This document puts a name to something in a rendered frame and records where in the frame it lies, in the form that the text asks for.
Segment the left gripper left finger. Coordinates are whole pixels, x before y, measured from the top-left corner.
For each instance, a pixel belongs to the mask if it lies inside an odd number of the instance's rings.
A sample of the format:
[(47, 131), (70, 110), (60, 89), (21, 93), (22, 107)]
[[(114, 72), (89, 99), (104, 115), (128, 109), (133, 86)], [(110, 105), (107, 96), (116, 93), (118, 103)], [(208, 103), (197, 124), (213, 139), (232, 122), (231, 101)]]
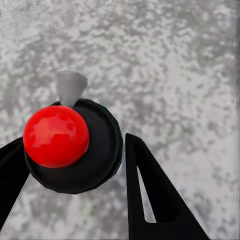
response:
[(23, 136), (0, 148), (0, 231), (31, 173), (24, 149)]

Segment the insectifuge atomizer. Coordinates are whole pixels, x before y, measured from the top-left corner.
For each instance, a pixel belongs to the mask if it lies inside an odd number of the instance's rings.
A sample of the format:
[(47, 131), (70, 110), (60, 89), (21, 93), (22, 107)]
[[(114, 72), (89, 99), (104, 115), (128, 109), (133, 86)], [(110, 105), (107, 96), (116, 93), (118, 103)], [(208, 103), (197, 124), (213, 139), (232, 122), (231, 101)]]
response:
[(124, 140), (118, 120), (100, 103), (80, 96), (89, 84), (81, 73), (58, 70), (59, 101), (37, 111), (23, 131), (26, 165), (45, 188), (77, 195), (119, 173)]

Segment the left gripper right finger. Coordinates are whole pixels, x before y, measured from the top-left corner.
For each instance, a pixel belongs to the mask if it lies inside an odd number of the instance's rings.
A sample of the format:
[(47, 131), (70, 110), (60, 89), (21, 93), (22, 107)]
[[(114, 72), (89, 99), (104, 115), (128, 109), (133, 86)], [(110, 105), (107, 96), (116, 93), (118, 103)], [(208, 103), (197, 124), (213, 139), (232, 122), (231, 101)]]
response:
[[(145, 142), (127, 133), (124, 151), (129, 240), (208, 240)], [(156, 223), (145, 220), (137, 167)]]

